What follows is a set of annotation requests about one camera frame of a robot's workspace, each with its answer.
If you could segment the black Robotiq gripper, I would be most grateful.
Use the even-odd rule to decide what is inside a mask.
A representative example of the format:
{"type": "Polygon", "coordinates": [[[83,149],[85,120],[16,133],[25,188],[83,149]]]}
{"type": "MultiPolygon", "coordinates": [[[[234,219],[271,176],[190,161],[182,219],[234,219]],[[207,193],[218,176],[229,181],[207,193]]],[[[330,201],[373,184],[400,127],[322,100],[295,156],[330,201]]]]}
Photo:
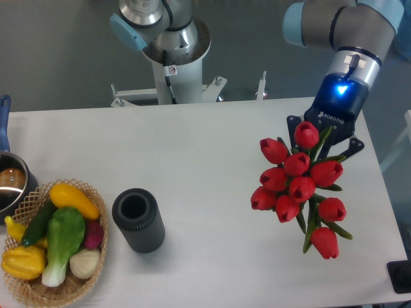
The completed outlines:
{"type": "MultiPolygon", "coordinates": [[[[336,141],[349,139],[348,148],[340,153],[338,160],[347,160],[362,151],[363,141],[354,135],[355,122],[368,96],[365,85],[354,80],[346,80],[338,74],[327,75],[313,100],[304,113],[304,120],[313,124],[318,131],[335,126],[336,141]]],[[[304,151],[295,141],[295,131],[302,122],[301,116],[289,115],[286,118],[291,147],[304,151]]]]}

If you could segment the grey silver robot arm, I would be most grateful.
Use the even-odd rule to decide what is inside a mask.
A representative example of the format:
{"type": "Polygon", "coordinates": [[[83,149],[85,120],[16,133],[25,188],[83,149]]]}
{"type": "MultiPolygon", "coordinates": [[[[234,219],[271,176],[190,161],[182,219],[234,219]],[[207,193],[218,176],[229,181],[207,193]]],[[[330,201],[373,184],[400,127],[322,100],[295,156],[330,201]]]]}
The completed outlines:
{"type": "MultiPolygon", "coordinates": [[[[345,157],[363,149],[354,125],[403,14],[400,1],[303,1],[287,9],[283,36],[288,43],[335,52],[311,107],[287,119],[293,148],[317,160],[342,141],[349,142],[345,157]],[[311,150],[297,141],[301,122],[320,132],[320,143],[311,150]]],[[[217,100],[225,80],[202,84],[202,60],[211,38],[207,26],[193,16],[191,1],[120,1],[110,27],[124,45],[151,61],[160,104],[217,100]]]]}

